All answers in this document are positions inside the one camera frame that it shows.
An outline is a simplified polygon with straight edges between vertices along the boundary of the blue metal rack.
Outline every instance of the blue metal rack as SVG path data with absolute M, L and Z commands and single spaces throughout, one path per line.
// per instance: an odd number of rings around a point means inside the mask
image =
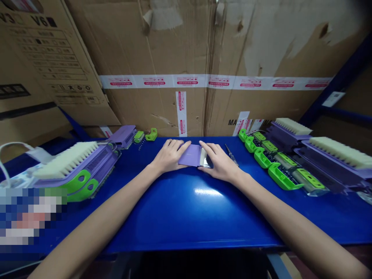
M 310 127 L 319 116 L 327 114 L 346 121 L 353 121 L 359 125 L 372 124 L 372 117 L 349 112 L 346 110 L 325 107 L 323 103 L 334 91 L 342 91 L 347 88 L 355 78 L 363 72 L 368 63 L 372 60 L 372 33 L 361 43 L 355 53 L 349 58 L 328 87 L 323 90 L 317 100 L 311 105 L 300 119 L 300 123 Z

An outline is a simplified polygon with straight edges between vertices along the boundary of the white cable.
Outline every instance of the white cable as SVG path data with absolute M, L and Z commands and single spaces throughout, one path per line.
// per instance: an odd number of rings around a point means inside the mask
M 3 165 L 3 163 L 1 162 L 1 150 L 5 146 L 13 145 L 13 144 L 22 144 L 24 147 L 28 148 L 29 150 L 33 150 L 34 149 L 31 145 L 28 145 L 27 143 L 23 143 L 23 142 L 20 142 L 20 141 L 14 141 L 14 142 L 11 142 L 11 143 L 5 143 L 2 146 L 0 146 L 0 169 L 3 171 L 4 176 L 5 176 L 5 179 L 7 181 L 7 186 L 9 186 L 9 187 L 11 186 L 11 181 L 10 181 L 10 177 L 9 177 L 9 173 L 8 173 L 7 169 L 5 168 L 5 166 Z

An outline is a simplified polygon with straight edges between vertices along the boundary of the white bristles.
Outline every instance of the white bristles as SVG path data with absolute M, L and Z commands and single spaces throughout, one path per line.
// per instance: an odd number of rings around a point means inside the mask
M 347 145 L 327 137 L 310 138 L 309 142 L 315 147 L 327 152 L 356 169 L 371 169 L 372 157 Z
M 39 179 L 65 178 L 96 149 L 96 141 L 79 142 L 58 154 L 52 161 L 33 173 Z
M 310 134 L 313 131 L 289 118 L 277 118 L 275 123 L 299 136 Z

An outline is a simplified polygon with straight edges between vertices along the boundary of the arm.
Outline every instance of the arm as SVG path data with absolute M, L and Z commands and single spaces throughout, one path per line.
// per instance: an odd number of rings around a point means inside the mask
M 215 144 L 201 146 L 214 169 L 199 169 L 237 187 L 262 213 L 281 239 L 321 278 L 365 279 L 370 271 L 352 254 L 239 169 L 225 151 Z
M 186 166 L 178 160 L 191 142 L 168 139 L 154 161 L 90 214 L 33 271 L 29 278 L 70 278 L 107 245 L 161 174 Z

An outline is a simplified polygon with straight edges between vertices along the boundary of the torn cardboard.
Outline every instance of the torn cardboard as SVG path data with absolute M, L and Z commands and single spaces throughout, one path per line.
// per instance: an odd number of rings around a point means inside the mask
M 216 9 L 209 0 L 68 0 L 67 5 L 100 75 L 156 78 L 209 71 Z M 174 92 L 185 88 L 151 85 L 105 92 L 121 124 L 142 130 L 155 127 L 159 136 L 178 136 Z M 206 89 L 186 92 L 187 135 L 201 136 Z
M 335 75 L 370 31 L 355 1 L 219 1 L 211 71 L 215 77 Z M 252 119 L 298 120 L 321 91 L 208 89 L 205 135 L 229 136 L 240 111 Z
M 120 124 L 63 1 L 40 0 L 43 14 L 0 3 L 1 85 L 29 95 L 2 98 L 1 111 L 53 100 L 82 125 Z

